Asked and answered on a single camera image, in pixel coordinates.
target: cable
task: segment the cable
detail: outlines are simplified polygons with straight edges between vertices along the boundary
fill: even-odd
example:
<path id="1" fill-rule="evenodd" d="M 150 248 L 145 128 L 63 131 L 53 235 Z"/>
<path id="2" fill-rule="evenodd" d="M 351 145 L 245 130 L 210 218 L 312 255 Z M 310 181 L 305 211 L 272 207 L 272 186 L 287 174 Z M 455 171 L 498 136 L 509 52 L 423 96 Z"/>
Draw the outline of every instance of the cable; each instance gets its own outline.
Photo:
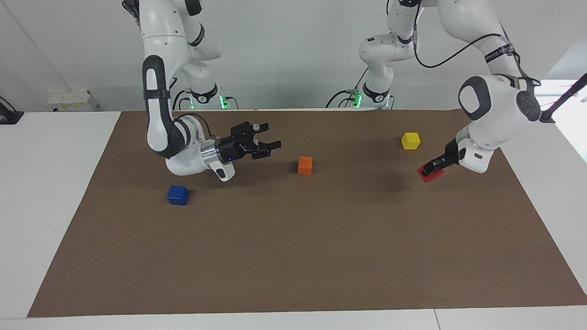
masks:
<path id="1" fill-rule="evenodd" d="M 534 87 L 540 87 L 542 86 L 542 82 L 538 79 L 534 79 L 528 76 L 525 77 L 517 77 L 516 79 L 520 79 L 520 80 L 526 80 L 527 82 L 531 82 L 532 85 L 534 85 Z"/>
<path id="2" fill-rule="evenodd" d="M 543 123 L 552 122 L 552 115 L 557 111 L 566 101 L 568 101 L 574 94 L 579 93 L 587 86 L 587 73 L 584 74 L 576 83 L 567 90 L 560 99 L 558 99 L 548 110 L 542 112 L 540 121 Z"/>
<path id="3" fill-rule="evenodd" d="M 171 83 L 171 85 L 169 86 L 169 90 L 171 90 L 173 88 L 173 86 L 176 85 L 177 82 L 177 78 L 173 77 L 173 82 Z"/>
<path id="4" fill-rule="evenodd" d="M 416 17 L 414 18 L 414 36 L 416 36 L 416 38 L 414 39 L 414 54 L 416 56 L 416 60 L 418 60 L 418 63 L 420 65 L 422 65 L 425 68 L 428 69 L 434 69 L 437 68 L 445 63 L 447 63 L 448 61 L 454 59 L 455 57 L 457 57 L 460 53 L 464 52 L 467 48 L 473 46 L 475 43 L 485 39 L 485 38 L 489 38 L 490 36 L 498 36 L 498 37 L 502 37 L 502 35 L 498 34 L 498 33 L 490 33 L 488 35 L 484 35 L 482 37 L 479 37 L 477 39 L 475 39 L 475 41 L 469 43 L 467 46 L 463 47 L 460 51 L 456 52 L 455 54 L 453 54 L 452 56 L 450 56 L 449 58 L 447 58 L 446 60 L 436 64 L 436 65 L 426 65 L 424 63 L 422 63 L 422 61 L 420 60 L 420 58 L 418 57 L 418 51 L 417 51 L 417 35 L 418 35 L 418 15 L 420 14 L 420 7 L 421 7 L 421 3 L 418 4 L 418 10 L 416 11 Z"/>
<path id="5" fill-rule="evenodd" d="M 520 64 L 520 65 L 521 65 L 521 64 L 522 64 L 522 56 L 520 56 L 520 55 L 518 54 L 518 52 L 516 52 L 516 51 L 514 51 L 514 53 L 513 53 L 513 54 L 514 54 L 515 58 L 518 60 L 518 64 Z"/>
<path id="6" fill-rule="evenodd" d="M 10 104 L 10 102 L 8 102 L 8 100 L 6 100 L 4 97 L 0 96 L 0 99 L 2 99 L 4 102 L 6 102 L 6 104 L 8 104 L 12 110 L 14 110 L 14 112 L 17 112 L 16 109 L 14 108 L 14 106 L 12 104 Z"/>
<path id="7" fill-rule="evenodd" d="M 180 111 L 181 111 L 181 102 L 183 102 L 183 101 L 189 101 L 189 102 L 191 102 L 191 100 L 190 100 L 189 97 L 184 97 L 183 99 L 181 99 L 180 100 Z"/>
<path id="8" fill-rule="evenodd" d="M 237 101 L 237 99 L 236 99 L 236 98 L 234 98 L 233 96 L 227 96 L 227 97 L 226 97 L 226 99 L 227 99 L 227 100 L 234 100 L 234 103 L 236 103 L 236 104 L 237 104 L 237 109 L 238 109 L 238 110 L 241 110 L 241 108 L 238 106 L 238 101 Z"/>
<path id="9" fill-rule="evenodd" d="M 328 103 L 326 104 L 326 107 L 329 107 L 330 104 L 332 103 L 332 101 L 334 101 L 334 99 L 336 99 L 337 96 L 339 96 L 341 94 L 344 94 L 344 93 L 347 93 L 347 91 L 346 90 L 341 90 L 340 92 L 334 94 L 334 96 L 332 96 L 332 98 L 330 99 L 330 101 L 328 101 Z"/>
<path id="10" fill-rule="evenodd" d="M 176 109 L 176 105 L 177 105 L 177 100 L 179 100 L 180 96 L 185 93 L 185 89 L 182 90 L 181 92 L 177 93 L 176 95 L 176 99 L 173 101 L 173 107 L 171 108 L 173 111 L 175 111 Z"/>
<path id="11" fill-rule="evenodd" d="M 212 131 L 210 130 L 210 125 L 208 124 L 208 121 L 206 121 L 206 119 L 200 115 L 198 115 L 197 113 L 193 113 L 193 112 L 189 112 L 189 113 L 184 113 L 183 115 L 176 117 L 173 122 L 171 122 L 171 125 L 169 126 L 169 128 L 167 129 L 167 144 L 169 145 L 169 132 L 171 131 L 171 128 L 173 126 L 175 126 L 175 124 L 177 122 L 179 122 L 180 119 L 182 119 L 183 117 L 186 116 L 194 116 L 194 117 L 198 117 L 200 118 L 204 124 L 206 125 L 206 129 L 208 130 L 208 137 L 215 139 L 216 136 L 214 134 L 212 134 Z"/>
<path id="12" fill-rule="evenodd" d="M 340 103 L 338 104 L 338 107 L 340 107 L 342 105 L 342 102 L 344 102 L 344 101 L 346 101 L 346 104 L 349 104 L 349 101 L 353 101 L 353 100 L 355 100 L 355 99 L 351 99 L 350 97 L 348 99 L 344 99 L 344 100 L 340 101 Z"/>
<path id="13" fill-rule="evenodd" d="M 367 67 L 367 69 L 365 69 L 365 71 L 363 72 L 363 75 L 361 76 L 361 78 L 359 78 L 359 81 L 357 82 L 357 84 L 355 85 L 355 89 L 357 89 L 359 87 L 359 84 L 361 83 L 361 80 L 363 80 L 363 78 L 365 77 L 365 75 L 367 74 L 367 71 L 369 70 L 369 67 Z"/>

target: brown paper mat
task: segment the brown paper mat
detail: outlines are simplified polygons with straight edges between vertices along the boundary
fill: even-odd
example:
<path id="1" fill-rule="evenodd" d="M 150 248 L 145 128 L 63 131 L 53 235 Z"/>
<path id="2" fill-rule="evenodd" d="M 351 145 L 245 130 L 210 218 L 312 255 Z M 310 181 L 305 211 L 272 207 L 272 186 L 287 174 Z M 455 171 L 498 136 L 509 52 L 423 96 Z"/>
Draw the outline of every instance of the brown paper mat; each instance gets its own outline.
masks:
<path id="1" fill-rule="evenodd" d="M 204 113 L 217 135 L 270 122 L 270 159 L 170 174 L 122 113 L 29 316 L 587 304 L 505 157 L 424 184 L 467 124 L 450 112 Z M 404 132 L 419 132 L 404 151 Z M 299 156 L 314 175 L 298 176 Z M 193 190 L 171 206 L 171 185 Z"/>

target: window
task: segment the window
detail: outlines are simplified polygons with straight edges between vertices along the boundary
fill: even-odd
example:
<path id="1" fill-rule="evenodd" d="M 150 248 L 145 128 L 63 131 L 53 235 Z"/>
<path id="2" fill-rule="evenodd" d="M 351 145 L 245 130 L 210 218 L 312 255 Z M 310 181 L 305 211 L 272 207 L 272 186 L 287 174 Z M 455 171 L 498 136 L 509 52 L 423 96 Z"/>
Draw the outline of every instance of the window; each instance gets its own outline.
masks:
<path id="1" fill-rule="evenodd" d="M 576 80 L 543 80 L 536 99 L 547 110 Z M 556 126 L 587 162 L 587 87 L 562 105 L 552 117 Z"/>

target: white wall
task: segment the white wall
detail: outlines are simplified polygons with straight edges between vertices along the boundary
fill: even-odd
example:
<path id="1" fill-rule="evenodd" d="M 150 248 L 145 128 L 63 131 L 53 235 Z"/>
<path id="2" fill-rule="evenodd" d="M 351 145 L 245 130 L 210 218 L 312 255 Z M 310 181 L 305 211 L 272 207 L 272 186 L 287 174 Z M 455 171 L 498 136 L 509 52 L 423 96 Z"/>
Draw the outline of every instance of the white wall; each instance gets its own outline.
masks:
<path id="1" fill-rule="evenodd" d="M 587 31 L 576 44 L 562 57 L 552 68 L 546 78 L 548 79 L 579 79 L 587 73 Z"/>
<path id="2" fill-rule="evenodd" d="M 89 89 L 103 110 L 143 109 L 142 43 L 120 0 L 2 1 L 71 88 Z M 335 92 L 353 87 L 363 72 L 357 50 L 361 40 L 388 32 L 385 2 L 204 1 L 201 21 L 225 46 L 224 56 L 210 66 L 241 107 L 323 107 Z M 490 2 L 524 68 L 536 78 L 544 77 L 587 29 L 581 0 Z M 55 79 L 31 69 L 38 63 L 26 59 L 31 54 L 4 20 L 0 31 L 0 93 L 23 110 L 43 110 L 45 90 L 55 88 Z M 429 63 L 463 45 L 444 33 L 435 9 L 424 14 L 420 38 L 421 57 Z M 462 82 L 488 72 L 476 49 L 436 70 L 414 60 L 394 69 L 396 108 L 412 109 L 457 107 Z M 183 87 L 185 80 L 177 89 Z"/>

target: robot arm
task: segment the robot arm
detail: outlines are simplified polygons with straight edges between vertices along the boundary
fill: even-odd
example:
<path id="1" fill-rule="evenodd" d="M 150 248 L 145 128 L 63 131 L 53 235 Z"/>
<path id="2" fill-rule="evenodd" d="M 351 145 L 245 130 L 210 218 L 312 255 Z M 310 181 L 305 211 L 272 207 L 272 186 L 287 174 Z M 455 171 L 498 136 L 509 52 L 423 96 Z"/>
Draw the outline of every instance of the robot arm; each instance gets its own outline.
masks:
<path id="1" fill-rule="evenodd" d="M 195 18 L 202 10 L 200 0 L 125 0 L 123 6 L 140 25 L 143 36 L 147 142 L 167 159 L 172 173 L 188 176 L 210 169 L 220 180 L 228 181 L 235 174 L 232 161 L 246 154 L 254 159 L 269 157 L 271 150 L 281 147 L 281 142 L 263 144 L 255 139 L 256 133 L 269 129 L 267 124 L 246 122 L 233 127 L 230 137 L 205 140 L 199 116 L 173 119 L 169 83 L 179 70 L 190 82 L 191 99 L 198 109 L 222 108 L 221 88 L 201 63 L 219 58 L 222 48 Z"/>
<path id="2" fill-rule="evenodd" d="M 437 5 L 444 30 L 474 43 L 492 75 L 471 77 L 462 85 L 458 101 L 472 122 L 446 145 L 444 155 L 419 170 L 426 182 L 453 164 L 485 173 L 494 150 L 541 116 L 534 79 L 522 70 L 514 46 L 487 1 L 439 0 Z"/>
<path id="3" fill-rule="evenodd" d="M 394 0 L 387 17 L 391 34 L 365 39 L 361 45 L 361 58 L 369 66 L 365 99 L 372 99 L 377 108 L 385 107 L 393 79 L 389 63 L 414 56 L 420 61 L 417 21 L 421 8 L 432 6 L 438 8 L 449 35 L 479 49 L 492 75 L 475 76 L 462 85 L 459 103 L 472 123 L 446 145 L 445 154 L 419 170 L 424 181 L 435 179 L 453 164 L 484 173 L 494 150 L 541 115 L 533 79 L 522 70 L 514 46 L 486 0 Z"/>
<path id="4" fill-rule="evenodd" d="M 359 55 L 369 67 L 361 93 L 363 99 L 376 109 L 385 108 L 389 99 L 393 80 L 390 62 L 414 57 L 413 36 L 416 15 L 415 6 L 411 4 L 406 6 L 403 5 L 403 1 L 393 0 L 387 16 L 387 27 L 390 33 L 366 38 L 361 43 Z"/>

